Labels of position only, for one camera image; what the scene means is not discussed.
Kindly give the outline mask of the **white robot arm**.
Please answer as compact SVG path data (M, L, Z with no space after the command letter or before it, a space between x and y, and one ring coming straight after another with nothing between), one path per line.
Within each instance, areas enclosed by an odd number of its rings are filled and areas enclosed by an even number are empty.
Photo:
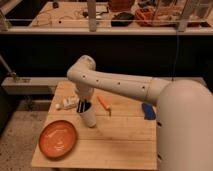
M213 171L213 93L193 80L98 72L90 56L67 71L81 101L95 88L138 100L156 120L158 171Z

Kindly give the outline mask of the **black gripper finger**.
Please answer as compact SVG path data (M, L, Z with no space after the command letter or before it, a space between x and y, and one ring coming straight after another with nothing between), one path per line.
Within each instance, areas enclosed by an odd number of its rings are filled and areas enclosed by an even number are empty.
M86 112L87 110L89 110L90 107L91 107L91 102L85 101L85 102L83 103L83 112Z
M77 113L82 113L85 111L85 101L79 100L78 106L77 106Z

